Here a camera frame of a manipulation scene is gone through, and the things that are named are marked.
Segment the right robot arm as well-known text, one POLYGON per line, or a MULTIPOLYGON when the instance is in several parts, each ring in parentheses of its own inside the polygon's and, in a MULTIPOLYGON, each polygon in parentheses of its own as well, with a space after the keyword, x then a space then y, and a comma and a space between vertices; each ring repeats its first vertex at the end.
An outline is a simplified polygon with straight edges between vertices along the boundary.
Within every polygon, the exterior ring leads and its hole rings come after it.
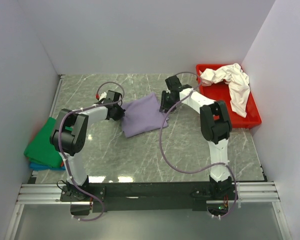
POLYGON ((223 184, 231 179, 232 172, 228 169, 228 142, 232 123, 226 103, 222 100, 212 100, 190 85, 182 85, 177 75, 165 79, 167 90, 161 93, 159 111, 167 116, 184 104, 199 114, 200 130, 208 142, 210 152, 210 181, 215 183, 209 187, 212 198, 220 200, 227 194, 227 187, 223 184))

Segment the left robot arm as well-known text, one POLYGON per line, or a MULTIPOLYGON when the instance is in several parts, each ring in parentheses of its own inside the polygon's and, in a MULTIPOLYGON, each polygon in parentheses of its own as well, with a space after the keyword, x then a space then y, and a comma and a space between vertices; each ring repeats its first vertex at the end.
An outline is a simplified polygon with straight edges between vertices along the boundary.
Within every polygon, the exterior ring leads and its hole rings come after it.
POLYGON ((77 110, 64 108, 57 116, 49 141, 62 158, 67 182, 76 184, 72 195, 78 201, 84 201, 90 195, 90 188, 84 185, 88 175, 80 153, 85 145, 87 129, 98 121, 120 120, 125 115, 121 107, 122 97, 121 93, 109 90, 97 103, 77 110))

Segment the purple t-shirt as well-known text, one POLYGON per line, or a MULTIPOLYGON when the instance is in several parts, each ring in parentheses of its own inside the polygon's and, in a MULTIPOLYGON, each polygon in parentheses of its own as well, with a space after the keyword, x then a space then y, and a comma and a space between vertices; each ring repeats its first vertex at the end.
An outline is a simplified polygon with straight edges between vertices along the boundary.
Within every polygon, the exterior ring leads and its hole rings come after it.
POLYGON ((160 103, 154 92, 122 104, 125 110, 121 128, 126 138, 160 129, 166 114, 160 112, 160 103))

